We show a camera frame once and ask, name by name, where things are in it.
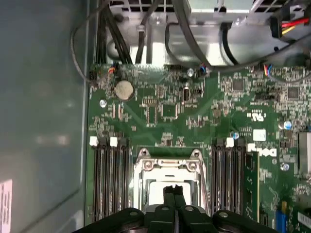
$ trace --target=wire connector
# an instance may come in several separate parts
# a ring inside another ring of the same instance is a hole
[[[137,29],[137,31],[138,32],[143,32],[143,33],[146,33],[146,26],[145,25],[138,25],[137,27],[136,27],[136,29]]]
[[[282,21],[280,17],[270,17],[270,30],[273,38],[280,39],[282,37]]]

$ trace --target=gray cable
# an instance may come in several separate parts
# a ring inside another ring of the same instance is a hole
[[[95,9],[94,12],[92,12],[91,14],[89,14],[89,16],[85,19],[84,22],[82,22],[80,25],[78,25],[76,28],[74,28],[71,32],[71,36],[70,36],[70,51],[71,51],[71,56],[72,56],[72,60],[73,63],[78,71],[78,73],[80,74],[81,78],[86,81],[87,83],[98,83],[98,80],[91,80],[89,78],[87,78],[84,73],[82,72],[79,63],[77,61],[77,57],[76,57],[76,53],[74,51],[74,37],[77,33],[77,31],[84,25],[86,24],[88,21],[90,21],[91,19],[93,19],[94,17],[96,17],[97,13],[99,13],[100,11],[102,11],[107,5],[109,4],[109,1],[105,1],[102,3],[102,5],[98,8]]]

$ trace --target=sticker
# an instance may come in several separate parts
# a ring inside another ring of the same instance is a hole
[[[253,140],[265,142],[266,141],[266,130],[253,130]]]
[[[0,183],[0,233],[11,231],[12,180]]]
[[[303,225],[309,227],[311,229],[311,218],[301,214],[298,212],[298,222],[302,223]]]

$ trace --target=chip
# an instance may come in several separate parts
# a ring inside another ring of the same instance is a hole
[[[220,118],[222,111],[220,109],[214,109],[214,117]]]
[[[171,147],[173,145],[173,140],[167,139],[166,140],[166,146]]]
[[[298,99],[299,98],[299,87],[289,87],[287,96],[289,99]]]
[[[233,80],[233,90],[234,91],[243,91],[244,90],[244,82],[242,79],[234,79]]]

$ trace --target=integrated circuit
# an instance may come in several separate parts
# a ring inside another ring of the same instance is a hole
[[[242,79],[233,80],[233,90],[234,91],[243,91],[244,90],[244,81]]]
[[[289,87],[287,97],[289,99],[298,99],[299,98],[299,87]]]
[[[162,118],[174,117],[176,118],[176,106],[172,104],[163,104],[161,110]]]

